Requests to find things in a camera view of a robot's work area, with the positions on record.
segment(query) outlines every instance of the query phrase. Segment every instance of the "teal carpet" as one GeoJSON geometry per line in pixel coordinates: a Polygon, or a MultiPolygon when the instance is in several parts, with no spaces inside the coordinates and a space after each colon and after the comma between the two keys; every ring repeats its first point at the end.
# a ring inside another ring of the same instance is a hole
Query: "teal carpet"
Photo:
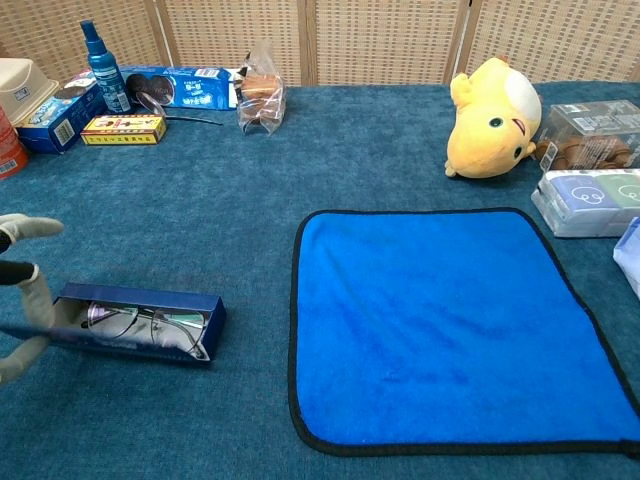
{"type": "MultiPolygon", "coordinates": [[[[539,86],[553,103],[629,99],[639,84],[539,86]]],[[[444,176],[454,111],[445,86],[291,89],[272,137],[243,136],[233,112],[189,112],[157,146],[85,147],[32,159],[0,183],[2,212],[54,216],[59,237],[3,255],[65,282],[210,292],[228,320],[210,370],[49,349],[0,390],[0,478],[640,478],[616,454],[338,458],[296,434],[287,398],[295,233],[321,209],[515,207],[549,238],[636,395],[640,303],[612,260],[614,239],[552,238],[523,161],[486,181],[444,176]]],[[[22,318],[3,289],[0,318],[22,318]]],[[[0,338],[0,354],[15,342],[0,338]]]]}

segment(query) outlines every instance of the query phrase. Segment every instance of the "yellow box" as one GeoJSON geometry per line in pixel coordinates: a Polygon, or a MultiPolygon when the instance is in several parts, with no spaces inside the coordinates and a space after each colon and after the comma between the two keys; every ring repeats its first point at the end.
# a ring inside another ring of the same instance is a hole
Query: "yellow box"
{"type": "Polygon", "coordinates": [[[166,130],[162,115],[100,115],[80,136],[86,145],[155,145],[166,130]]]}

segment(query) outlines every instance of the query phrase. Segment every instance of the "eyeglasses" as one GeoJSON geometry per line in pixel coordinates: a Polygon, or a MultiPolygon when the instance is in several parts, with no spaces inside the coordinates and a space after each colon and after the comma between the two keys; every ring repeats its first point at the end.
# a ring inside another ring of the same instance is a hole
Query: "eyeglasses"
{"type": "Polygon", "coordinates": [[[149,309],[92,302],[82,328],[109,339],[127,337],[163,347],[177,347],[198,360],[207,359],[200,341],[207,319],[200,312],[149,309]]]}

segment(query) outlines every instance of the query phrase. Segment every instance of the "blue microfiber towel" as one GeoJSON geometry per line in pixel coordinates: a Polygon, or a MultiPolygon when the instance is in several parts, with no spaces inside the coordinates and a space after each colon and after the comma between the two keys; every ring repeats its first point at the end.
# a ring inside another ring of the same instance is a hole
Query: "blue microfiber towel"
{"type": "Polygon", "coordinates": [[[640,451],[611,348],[518,210],[312,214],[290,341],[292,418],[324,452],[640,451]]]}

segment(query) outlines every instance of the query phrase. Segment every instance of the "blue spray bottle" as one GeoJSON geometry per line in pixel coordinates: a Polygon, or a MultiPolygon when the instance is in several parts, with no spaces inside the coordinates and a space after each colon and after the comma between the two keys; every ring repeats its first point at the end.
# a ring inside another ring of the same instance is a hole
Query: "blue spray bottle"
{"type": "Polygon", "coordinates": [[[107,109],[115,114],[132,113],[133,107],[116,58],[104,46],[92,21],[83,20],[80,25],[89,49],[89,66],[96,76],[107,109]]]}

